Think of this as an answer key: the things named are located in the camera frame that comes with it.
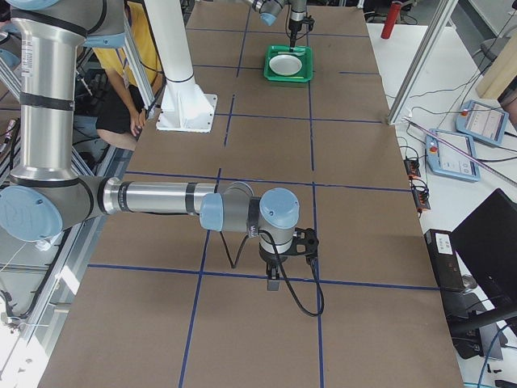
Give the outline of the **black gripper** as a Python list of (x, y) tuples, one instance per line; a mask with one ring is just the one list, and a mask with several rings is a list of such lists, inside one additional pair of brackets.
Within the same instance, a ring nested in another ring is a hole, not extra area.
[(278, 291), (280, 288), (280, 274), (282, 274), (283, 278), (287, 276), (283, 262), (285, 262), (289, 256), (297, 256), (294, 243), (282, 253), (269, 252), (260, 245), (259, 254), (261, 259), (266, 263), (267, 291)]
[(289, 47), (295, 47), (295, 39), (297, 38), (297, 34), (301, 31), (304, 24), (305, 18), (302, 20), (288, 20)]

